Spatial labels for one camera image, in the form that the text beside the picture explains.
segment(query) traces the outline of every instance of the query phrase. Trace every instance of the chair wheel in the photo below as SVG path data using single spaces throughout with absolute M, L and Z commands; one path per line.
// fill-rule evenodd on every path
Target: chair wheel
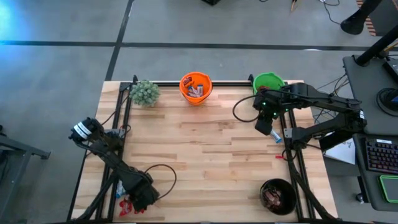
M 365 201 L 363 200 L 363 195 L 362 195 L 362 193 L 357 194 L 357 195 L 355 196 L 355 199 L 356 199 L 357 201 L 359 201 L 361 204 L 365 203 Z

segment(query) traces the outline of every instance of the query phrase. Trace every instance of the black desk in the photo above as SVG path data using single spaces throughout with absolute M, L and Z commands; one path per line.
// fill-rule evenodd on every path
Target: black desk
M 362 101 L 361 109 L 364 111 L 365 119 L 368 122 L 364 130 L 368 134 L 367 137 L 393 140 L 394 138 L 398 139 L 398 118 L 382 112 L 376 103 L 376 95 L 381 89 L 398 88 L 398 83 L 382 67 L 385 62 L 384 59 L 374 58 L 367 66 L 362 67 L 356 64 L 353 57 L 343 58 L 344 68 L 354 98 Z M 364 137 L 365 135 L 361 134 L 353 136 L 359 173 L 361 174 L 359 185 L 364 200 L 365 202 L 368 201 L 375 210 L 398 212 L 398 204 L 388 203 L 383 198 L 379 183 L 379 176 L 383 173 L 366 170 L 366 161 L 362 152 L 365 147 L 361 140 Z
M 391 175 L 391 174 L 366 170 L 366 162 L 365 162 L 366 158 L 364 157 L 363 154 L 363 151 L 366 150 L 364 145 L 364 138 L 388 139 L 392 141 L 398 141 L 398 136 L 386 137 L 386 136 L 365 135 L 365 134 L 354 134 L 353 136 L 356 148 L 356 158 L 359 167 L 359 172 L 361 173 L 361 178 L 363 180 L 363 186 L 362 186 L 363 189 L 361 188 L 361 190 L 365 201 L 367 199 L 375 210 L 398 212 L 398 203 L 388 203 L 384 199 L 381 185 L 379 183 L 379 177 L 381 175 Z

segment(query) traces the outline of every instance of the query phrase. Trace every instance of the black bowl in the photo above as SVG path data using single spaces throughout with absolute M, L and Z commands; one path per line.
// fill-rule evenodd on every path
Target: black bowl
M 270 187 L 274 187 L 281 192 L 281 204 L 277 208 L 267 207 L 268 202 L 264 198 L 264 191 Z M 297 204 L 295 190 L 289 182 L 282 179 L 271 179 L 265 182 L 260 188 L 260 200 L 264 207 L 268 208 L 268 210 L 276 215 L 288 215 L 292 213 Z

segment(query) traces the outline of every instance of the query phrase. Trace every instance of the desk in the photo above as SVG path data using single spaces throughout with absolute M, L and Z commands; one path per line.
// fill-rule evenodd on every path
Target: desk
M 379 211 L 389 211 L 398 212 L 398 203 L 388 203 L 382 194 L 382 189 L 380 186 L 379 177 L 381 175 L 392 175 L 385 174 L 381 172 L 369 171 L 366 169 L 366 158 L 363 155 L 365 150 L 364 138 L 373 139 L 388 139 L 391 141 L 398 141 L 398 137 L 385 137 L 385 136 L 375 136 L 375 135 L 364 135 L 364 134 L 354 134 L 353 140 L 355 144 L 356 157 L 358 161 L 359 171 L 361 173 L 361 178 L 363 180 L 363 188 L 361 189 L 362 194 L 368 202 L 371 203 L 375 210 Z
M 361 109 L 364 111 L 365 119 L 368 124 L 364 132 L 369 134 L 369 138 L 378 134 L 379 139 L 396 138 L 392 136 L 398 135 L 396 126 L 398 119 L 385 114 L 376 104 L 376 95 L 383 88 L 397 88 L 397 83 L 383 68 L 384 59 L 374 58 L 369 62 L 368 66 L 362 67 L 356 64 L 353 57 L 345 57 L 343 63 L 349 84 L 353 91 L 353 95 L 357 100 L 361 100 Z M 366 170 L 365 160 L 361 149 L 364 149 L 360 138 L 362 135 L 355 135 L 354 143 L 356 147 L 356 157 L 358 159 L 359 171 L 363 182 L 364 196 L 368 196 L 369 202 L 375 210 L 398 212 L 398 205 L 387 203 L 380 191 L 378 177 L 382 175 L 379 172 L 370 172 Z
M 114 111 L 119 85 L 120 82 L 104 83 L 96 114 L 99 122 Z M 287 162 L 275 158 L 284 145 L 256 131 L 254 123 L 239 122 L 232 115 L 233 105 L 251 95 L 251 88 L 214 87 L 205 104 L 198 107 L 190 106 L 178 87 L 160 90 L 154 108 L 132 105 L 129 117 L 132 129 L 127 134 L 123 159 L 141 170 L 158 163 L 168 164 L 177 171 L 177 184 L 144 214 L 119 217 L 117 201 L 115 222 L 297 221 L 295 212 L 277 216 L 259 201 L 259 189 L 266 180 L 282 178 L 290 182 L 290 175 Z M 242 103 L 237 115 L 242 119 L 255 117 L 251 104 L 252 101 Z M 295 110 L 295 117 L 297 126 L 313 125 L 310 108 Z M 110 129 L 111 122 L 104 127 Z M 274 129 L 281 134 L 279 120 L 274 121 Z M 321 151 L 308 147 L 303 157 L 310 188 L 329 213 L 337 217 Z M 81 215 L 98 193 L 103 167 L 100 158 L 93 155 L 86 158 L 72 218 Z M 168 191 L 174 179 L 171 171 L 159 167 L 150 174 L 160 194 Z M 300 196 L 308 217 L 304 194 L 301 192 Z

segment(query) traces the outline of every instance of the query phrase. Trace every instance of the keyboard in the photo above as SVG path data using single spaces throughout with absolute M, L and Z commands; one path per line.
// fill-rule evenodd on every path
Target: keyboard
M 384 142 L 366 140 L 368 170 L 398 174 L 398 144 Z

